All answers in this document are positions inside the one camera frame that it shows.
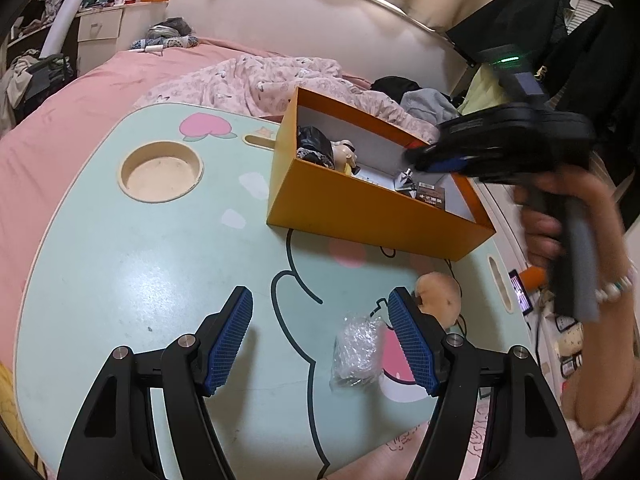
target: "silver bolt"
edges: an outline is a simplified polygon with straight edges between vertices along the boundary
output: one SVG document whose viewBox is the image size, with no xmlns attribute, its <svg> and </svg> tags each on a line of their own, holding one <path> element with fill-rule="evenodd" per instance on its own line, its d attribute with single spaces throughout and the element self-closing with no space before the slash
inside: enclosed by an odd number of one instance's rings
<svg viewBox="0 0 640 480">
<path fill-rule="evenodd" d="M 126 346 L 118 346 L 111 355 L 114 359 L 124 359 L 129 353 L 129 349 Z"/>
<path fill-rule="evenodd" d="M 524 346 L 517 345 L 513 347 L 513 355 L 518 359 L 526 359 L 529 357 L 529 350 L 524 348 Z"/>
<path fill-rule="evenodd" d="M 447 343 L 450 344 L 451 346 L 462 346 L 462 344 L 465 342 L 465 339 L 460 335 L 460 334 L 456 334 L 456 333 L 451 333 L 451 334 L 447 334 Z"/>
<path fill-rule="evenodd" d="M 181 335 L 178 339 L 178 345 L 180 345 L 182 348 L 189 348 L 190 346 L 193 346 L 195 342 L 196 336 L 194 336 L 193 334 Z"/>
</svg>

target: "cabinet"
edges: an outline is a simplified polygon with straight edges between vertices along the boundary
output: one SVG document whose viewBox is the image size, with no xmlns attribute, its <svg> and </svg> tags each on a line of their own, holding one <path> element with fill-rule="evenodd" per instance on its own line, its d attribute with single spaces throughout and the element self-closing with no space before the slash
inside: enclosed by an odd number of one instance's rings
<svg viewBox="0 0 640 480">
<path fill-rule="evenodd" d="M 146 36 L 149 27 L 166 19 L 167 2 L 142 2 L 93 10 L 80 16 L 78 29 L 78 75 L 102 65 L 134 41 Z"/>
</svg>

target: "transparent plastic wrap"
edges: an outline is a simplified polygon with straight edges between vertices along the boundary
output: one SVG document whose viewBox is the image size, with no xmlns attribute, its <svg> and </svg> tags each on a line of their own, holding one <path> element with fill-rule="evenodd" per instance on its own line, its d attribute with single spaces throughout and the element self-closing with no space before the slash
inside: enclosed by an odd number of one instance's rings
<svg viewBox="0 0 640 480">
<path fill-rule="evenodd" d="M 346 317 L 335 338 L 332 386 L 364 386 L 382 373 L 385 322 L 366 316 Z"/>
</svg>

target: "wooden floor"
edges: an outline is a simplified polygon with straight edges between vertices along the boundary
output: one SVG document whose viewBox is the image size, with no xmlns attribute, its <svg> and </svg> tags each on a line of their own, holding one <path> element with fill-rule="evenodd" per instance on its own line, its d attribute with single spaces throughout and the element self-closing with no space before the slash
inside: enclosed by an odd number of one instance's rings
<svg viewBox="0 0 640 480">
<path fill-rule="evenodd" d="M 14 377 L 11 372 L 0 364 L 0 418 L 2 418 L 5 426 L 9 429 L 9 432 L 27 459 L 30 460 L 33 465 L 36 465 L 38 471 L 46 477 L 45 466 L 37 459 L 36 453 L 18 419 L 18 411 L 14 401 L 13 379 Z"/>
</svg>

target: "beaded bracelet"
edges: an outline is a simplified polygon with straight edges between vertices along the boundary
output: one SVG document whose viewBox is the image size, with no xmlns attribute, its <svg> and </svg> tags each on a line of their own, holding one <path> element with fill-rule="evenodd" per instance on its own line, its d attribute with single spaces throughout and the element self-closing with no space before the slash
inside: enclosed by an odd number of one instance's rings
<svg viewBox="0 0 640 480">
<path fill-rule="evenodd" d="M 623 292 L 628 292 L 632 288 L 634 288 L 634 283 L 636 282 L 636 277 L 638 275 L 638 270 L 636 269 L 635 264 L 629 260 L 631 266 L 629 267 L 626 276 L 622 276 L 622 278 L 618 279 L 613 283 L 606 283 L 604 288 L 596 289 L 596 300 L 598 303 L 613 302 L 620 298 Z"/>
</svg>

